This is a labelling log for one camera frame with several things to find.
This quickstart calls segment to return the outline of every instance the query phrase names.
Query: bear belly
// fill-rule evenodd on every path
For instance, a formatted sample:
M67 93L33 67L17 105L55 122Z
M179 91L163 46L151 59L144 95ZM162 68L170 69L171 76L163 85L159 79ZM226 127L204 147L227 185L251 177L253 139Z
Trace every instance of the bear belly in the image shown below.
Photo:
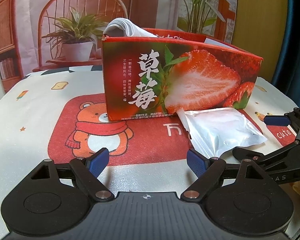
M93 152L97 152L101 148L107 148L109 152L114 151L120 145L120 137L118 134L109 136L90 135L88 138L88 147Z

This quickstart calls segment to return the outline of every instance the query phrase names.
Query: yellow wall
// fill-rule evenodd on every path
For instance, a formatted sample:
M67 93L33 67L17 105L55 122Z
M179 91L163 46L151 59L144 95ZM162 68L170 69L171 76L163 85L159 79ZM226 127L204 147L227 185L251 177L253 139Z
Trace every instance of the yellow wall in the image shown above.
M287 0L238 0L232 44L263 57L259 76L271 81L281 50Z

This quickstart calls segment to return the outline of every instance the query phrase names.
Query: bookshelf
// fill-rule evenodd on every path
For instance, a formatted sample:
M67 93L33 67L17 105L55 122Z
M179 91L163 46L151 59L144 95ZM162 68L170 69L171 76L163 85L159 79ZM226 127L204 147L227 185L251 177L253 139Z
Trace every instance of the bookshelf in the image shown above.
M5 92L23 77L18 51L15 1L0 0L0 76Z

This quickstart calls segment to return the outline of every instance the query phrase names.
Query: tablecloth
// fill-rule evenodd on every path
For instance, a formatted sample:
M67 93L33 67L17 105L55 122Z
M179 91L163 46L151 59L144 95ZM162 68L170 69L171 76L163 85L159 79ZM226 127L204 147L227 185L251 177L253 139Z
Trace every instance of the tablecloth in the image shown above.
M118 191L176 191L179 196L196 180L185 160L191 145L177 116L128 120L125 130L106 139L93 135L86 140L76 133L92 133L100 123L108 126L103 129L104 135L108 128L113 129L113 124L106 122L101 70L101 66L80 66L31 73L0 100L0 205L43 159L66 163L101 147L113 151L109 165L98 178L115 195ZM244 111L268 140L249 149L268 154L294 141L292 129L263 123L264 115L281 115L294 107L293 101L258 78ZM237 163L231 152L222 158ZM293 236L300 227L300 197L289 185L282 187L295 205L286 231ZM0 214L0 238L7 233Z

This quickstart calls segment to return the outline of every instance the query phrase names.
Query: silver screw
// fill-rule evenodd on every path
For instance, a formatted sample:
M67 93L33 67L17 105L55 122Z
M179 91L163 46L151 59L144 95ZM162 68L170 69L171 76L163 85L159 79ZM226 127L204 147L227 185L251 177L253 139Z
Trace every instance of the silver screw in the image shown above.
M97 198L106 199L111 197L111 192L107 190L100 190L96 193Z
M199 197L199 192L195 191L195 190L188 190L186 192L183 193L183 195L186 197L186 198L197 198Z

